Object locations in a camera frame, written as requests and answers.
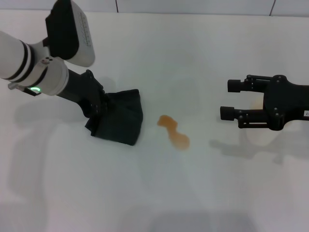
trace white table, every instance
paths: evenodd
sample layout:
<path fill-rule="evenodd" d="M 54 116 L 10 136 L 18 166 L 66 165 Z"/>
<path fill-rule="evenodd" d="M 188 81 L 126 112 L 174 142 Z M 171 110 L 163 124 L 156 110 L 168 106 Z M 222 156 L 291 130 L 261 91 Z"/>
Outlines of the white table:
<path fill-rule="evenodd" d="M 0 11 L 0 29 L 46 36 L 46 11 Z M 309 18 L 88 13 L 95 77 L 138 88 L 136 146 L 90 136 L 78 105 L 31 97 L 0 81 L 2 232 L 307 232 L 309 123 L 240 130 L 220 106 L 257 93 L 228 79 L 284 74 L 309 84 Z M 68 65 L 75 72 L 84 68 Z M 190 137 L 177 151 L 161 115 Z"/>

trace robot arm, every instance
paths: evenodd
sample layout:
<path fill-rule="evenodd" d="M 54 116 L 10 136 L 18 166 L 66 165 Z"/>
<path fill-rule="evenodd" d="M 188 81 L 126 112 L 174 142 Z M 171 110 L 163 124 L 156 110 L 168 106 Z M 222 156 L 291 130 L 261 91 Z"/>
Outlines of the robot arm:
<path fill-rule="evenodd" d="M 263 109 L 240 110 L 220 108 L 221 119 L 238 120 L 239 128 L 269 128 L 280 131 L 292 120 L 309 120 L 309 86 L 290 83 L 286 76 L 273 77 L 247 75 L 227 82 L 228 92 L 252 91 L 264 93 Z"/>
<path fill-rule="evenodd" d="M 37 44 L 0 31 L 0 78 L 11 90 L 75 102 L 92 136 L 134 145 L 143 120 L 139 91 L 107 94 L 90 70 L 77 74 L 64 63 L 89 67 L 95 60 L 83 11 L 72 0 L 58 0 L 45 21 L 48 37 Z"/>

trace stain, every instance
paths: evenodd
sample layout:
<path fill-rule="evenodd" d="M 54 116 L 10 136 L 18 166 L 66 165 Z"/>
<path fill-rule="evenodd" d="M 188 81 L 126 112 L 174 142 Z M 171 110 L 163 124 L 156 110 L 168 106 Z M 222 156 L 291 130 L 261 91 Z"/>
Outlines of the stain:
<path fill-rule="evenodd" d="M 262 110 L 263 109 L 263 96 L 258 96 L 255 101 L 251 104 L 252 110 Z"/>
<path fill-rule="evenodd" d="M 190 139 L 185 134 L 180 134 L 177 132 L 178 122 L 176 122 L 172 117 L 167 115 L 162 115 L 157 123 L 158 126 L 165 127 L 169 134 L 169 140 L 173 146 L 181 151 L 184 151 L 190 146 Z"/>

